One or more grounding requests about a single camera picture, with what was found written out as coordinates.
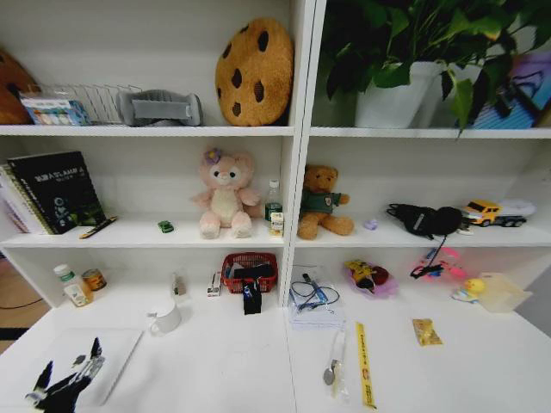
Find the brown teddy bear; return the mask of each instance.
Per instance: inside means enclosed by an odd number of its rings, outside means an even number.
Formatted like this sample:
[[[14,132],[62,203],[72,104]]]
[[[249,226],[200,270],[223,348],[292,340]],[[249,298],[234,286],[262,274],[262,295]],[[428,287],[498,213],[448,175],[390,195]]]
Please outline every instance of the brown teddy bear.
[[[34,80],[6,52],[0,50],[0,125],[33,123],[19,102],[19,92]]]
[[[278,21],[255,19],[239,30],[216,65],[216,94],[227,121],[260,126],[278,120],[291,96],[293,57],[293,43]]]
[[[307,165],[300,204],[299,237],[314,239],[318,225],[338,235],[354,231],[354,221],[348,217],[333,217],[333,207],[348,204],[347,194],[332,192],[337,183],[338,172],[331,166]]]

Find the red basket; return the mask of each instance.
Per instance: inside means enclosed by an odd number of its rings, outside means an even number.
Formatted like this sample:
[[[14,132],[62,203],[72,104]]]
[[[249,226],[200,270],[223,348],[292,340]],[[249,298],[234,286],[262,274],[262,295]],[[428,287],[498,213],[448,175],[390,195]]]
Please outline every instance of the red basket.
[[[233,279],[226,278],[226,269],[230,268],[234,263],[240,264],[245,268],[251,268],[259,263],[269,262],[274,269],[274,273],[270,277],[261,277],[258,279],[260,291],[267,293],[277,283],[277,260],[274,254],[266,252],[241,252],[238,254],[230,254],[224,259],[222,264],[222,282],[230,290],[230,293],[241,293],[243,291],[244,282],[253,282],[252,278]]]

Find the gray eye mask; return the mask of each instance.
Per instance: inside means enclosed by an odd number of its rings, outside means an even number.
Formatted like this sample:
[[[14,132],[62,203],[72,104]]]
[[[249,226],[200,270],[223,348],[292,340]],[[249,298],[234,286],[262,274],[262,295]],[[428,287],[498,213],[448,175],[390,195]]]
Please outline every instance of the gray eye mask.
[[[162,89],[119,92],[117,112],[121,122],[128,126],[145,126],[165,119],[178,120],[185,126],[199,126],[203,122],[197,95],[182,96]]]

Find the robotic hand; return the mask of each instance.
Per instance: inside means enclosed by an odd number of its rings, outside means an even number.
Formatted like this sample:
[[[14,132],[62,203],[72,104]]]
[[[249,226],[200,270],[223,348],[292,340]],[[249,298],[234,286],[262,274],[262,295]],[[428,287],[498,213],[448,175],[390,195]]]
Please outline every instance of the robotic hand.
[[[82,363],[85,359],[83,355],[77,357],[76,364]],[[33,391],[25,396],[25,399],[45,413],[74,413],[80,392],[88,387],[104,361],[102,347],[96,337],[90,351],[90,359],[78,373],[73,373],[47,388],[53,370],[53,361],[50,361],[36,381]]]

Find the white board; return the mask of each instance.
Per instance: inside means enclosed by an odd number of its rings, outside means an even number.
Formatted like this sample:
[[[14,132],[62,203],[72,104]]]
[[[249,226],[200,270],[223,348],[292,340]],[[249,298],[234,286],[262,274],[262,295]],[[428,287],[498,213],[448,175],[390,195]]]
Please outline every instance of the white board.
[[[15,379],[12,387],[0,390],[0,405],[28,406],[25,395],[34,389],[36,380],[49,361],[53,361],[50,386],[77,373],[82,365],[71,368],[73,362],[79,355],[86,355],[87,359],[90,357],[92,343],[96,337],[99,338],[105,361],[97,376],[78,397],[77,406],[103,405],[121,375],[122,369],[127,364],[141,334],[141,330],[131,329],[65,330],[36,360],[22,361],[22,371],[25,373]]]

